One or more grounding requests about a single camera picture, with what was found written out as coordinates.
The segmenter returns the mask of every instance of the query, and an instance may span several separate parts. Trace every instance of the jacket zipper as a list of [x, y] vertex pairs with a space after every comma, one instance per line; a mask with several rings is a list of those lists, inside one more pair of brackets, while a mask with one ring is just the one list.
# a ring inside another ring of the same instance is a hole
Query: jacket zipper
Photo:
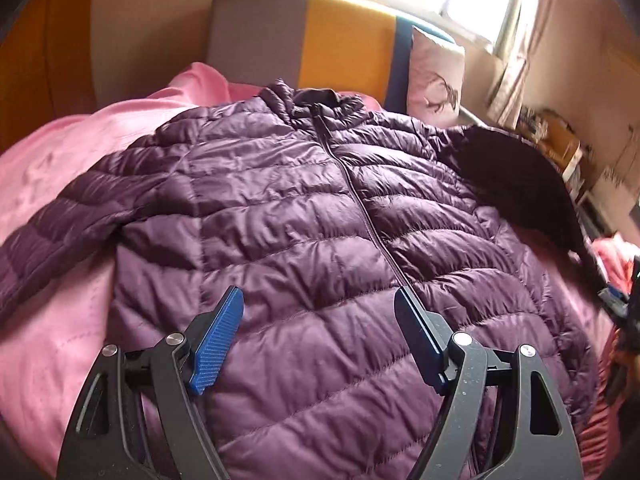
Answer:
[[320, 139], [320, 143], [322, 144], [322, 147], [340, 168], [340, 172], [342, 173], [342, 176], [344, 177], [344, 180], [347, 183], [347, 187], [349, 188], [349, 191], [353, 199], [355, 200], [355, 202], [358, 204], [358, 207], [360, 208], [360, 213], [367, 227], [367, 232], [369, 233], [369, 237], [371, 238], [371, 241], [373, 241], [374, 245], [385, 257], [385, 260], [387, 261], [387, 263], [391, 266], [391, 269], [393, 270], [396, 278], [398, 279], [398, 282], [400, 282], [402, 286], [411, 286], [409, 279], [404, 275], [404, 272], [402, 272], [402, 270], [400, 269], [396, 261], [393, 259], [393, 256], [391, 256], [391, 253], [389, 253], [388, 249], [383, 244], [382, 239], [378, 235], [378, 232], [374, 229], [373, 222], [371, 221], [369, 213], [367, 212], [367, 209], [364, 207], [364, 204], [362, 203], [362, 200], [358, 196], [358, 193], [356, 192], [353, 182], [351, 181], [351, 177], [349, 176], [349, 171], [347, 170], [347, 167], [337, 156], [334, 155], [334, 152], [332, 152], [331, 148], [329, 147], [328, 137], [330, 135], [330, 132], [329, 132], [329, 128], [324, 123], [324, 119], [322, 118], [320, 111], [321, 111], [321, 105], [319, 104], [312, 105], [311, 113], [314, 120], [314, 124], [316, 126], [316, 130], [318, 130], [318, 134], [319, 134], [318, 137]]

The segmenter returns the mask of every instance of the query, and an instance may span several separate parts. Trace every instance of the metal screw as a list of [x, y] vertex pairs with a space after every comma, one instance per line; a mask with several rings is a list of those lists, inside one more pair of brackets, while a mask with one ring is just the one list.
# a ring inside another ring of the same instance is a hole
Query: metal screw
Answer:
[[453, 341], [459, 346], [469, 346], [473, 342], [473, 339], [466, 332], [456, 332], [453, 335]]
[[174, 332], [169, 334], [164, 340], [169, 346], [178, 346], [184, 341], [184, 336], [180, 332]]
[[118, 352], [118, 347], [116, 345], [107, 345], [102, 349], [102, 355], [105, 357], [111, 357], [112, 355], [116, 355]]
[[536, 349], [531, 345], [522, 345], [520, 353], [526, 357], [533, 357], [536, 354]]

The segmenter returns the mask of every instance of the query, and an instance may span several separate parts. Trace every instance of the headboard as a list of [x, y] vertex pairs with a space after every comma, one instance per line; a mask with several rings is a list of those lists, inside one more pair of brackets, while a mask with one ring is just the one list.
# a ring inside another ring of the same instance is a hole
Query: headboard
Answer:
[[366, 0], [213, 0], [207, 63], [229, 81], [370, 95], [406, 113], [412, 26], [430, 23]]

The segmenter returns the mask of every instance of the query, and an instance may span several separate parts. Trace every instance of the quilted panel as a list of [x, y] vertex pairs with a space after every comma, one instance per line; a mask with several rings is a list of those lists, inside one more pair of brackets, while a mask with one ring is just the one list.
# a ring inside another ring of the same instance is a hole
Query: quilted panel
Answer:
[[[508, 146], [487, 150], [496, 142]], [[234, 479], [407, 475], [441, 399], [394, 317], [404, 282], [484, 344], [535, 345], [579, 427], [594, 355], [503, 215], [553, 226], [552, 238], [590, 260], [575, 217], [551, 221], [532, 178], [500, 180], [478, 166], [511, 150], [538, 170], [539, 154], [513, 142], [281, 82], [245, 102], [188, 110], [104, 158], [8, 239], [2, 312], [107, 240], [117, 252], [108, 339], [124, 348], [183, 330], [240, 286], [242, 323], [204, 395]], [[552, 171], [543, 168], [542, 181]], [[467, 477], [484, 458], [493, 408], [487, 396]]]

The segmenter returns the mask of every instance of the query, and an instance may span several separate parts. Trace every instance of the pink pillow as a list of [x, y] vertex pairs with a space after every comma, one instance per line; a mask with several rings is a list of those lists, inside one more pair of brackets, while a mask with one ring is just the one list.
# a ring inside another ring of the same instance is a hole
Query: pink pillow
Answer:
[[460, 111], [465, 49], [414, 27], [406, 112], [439, 128], [455, 126]]

